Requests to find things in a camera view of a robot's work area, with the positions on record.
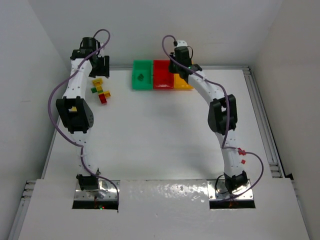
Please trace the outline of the green lego brick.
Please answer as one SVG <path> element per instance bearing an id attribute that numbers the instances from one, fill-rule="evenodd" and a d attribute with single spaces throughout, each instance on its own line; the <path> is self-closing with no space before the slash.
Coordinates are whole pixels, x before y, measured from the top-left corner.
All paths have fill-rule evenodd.
<path id="1" fill-rule="evenodd" d="M 142 82 L 144 80 L 144 76 L 142 74 L 140 74 L 138 77 L 137 77 L 137 80 Z"/>

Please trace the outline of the small red lego brick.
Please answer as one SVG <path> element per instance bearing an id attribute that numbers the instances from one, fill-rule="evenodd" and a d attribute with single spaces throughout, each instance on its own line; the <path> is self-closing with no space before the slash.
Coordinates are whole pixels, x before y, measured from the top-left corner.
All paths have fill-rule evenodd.
<path id="1" fill-rule="evenodd" d="M 245 156 L 247 154 L 247 152 L 241 148 L 238 148 L 238 154 L 239 155 L 242 155 L 242 156 Z"/>

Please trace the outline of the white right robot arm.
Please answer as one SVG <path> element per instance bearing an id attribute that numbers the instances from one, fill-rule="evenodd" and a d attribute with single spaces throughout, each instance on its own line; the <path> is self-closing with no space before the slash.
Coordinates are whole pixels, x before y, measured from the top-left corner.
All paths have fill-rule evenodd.
<path id="1" fill-rule="evenodd" d="M 207 122 L 215 133 L 224 163 L 224 184 L 229 193 L 245 185 L 248 181 L 242 159 L 236 147 L 236 125 L 238 122 L 237 103 L 233 94 L 228 95 L 219 83 L 208 80 L 203 69 L 192 64 L 187 46 L 177 46 L 170 53 L 169 71 L 191 85 L 209 106 Z"/>

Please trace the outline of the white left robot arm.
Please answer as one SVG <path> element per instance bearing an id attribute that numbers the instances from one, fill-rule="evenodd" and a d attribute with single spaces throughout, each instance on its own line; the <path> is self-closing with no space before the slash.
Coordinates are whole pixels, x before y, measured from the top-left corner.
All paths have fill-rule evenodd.
<path id="1" fill-rule="evenodd" d="M 94 114 L 85 98 L 89 79 L 110 77 L 110 57 L 104 54 L 104 46 L 94 37 L 82 39 L 80 47 L 73 50 L 70 57 L 71 72 L 66 91 L 55 102 L 71 142 L 79 147 L 80 170 L 76 179 L 82 191 L 99 190 L 99 168 L 88 150 Z"/>

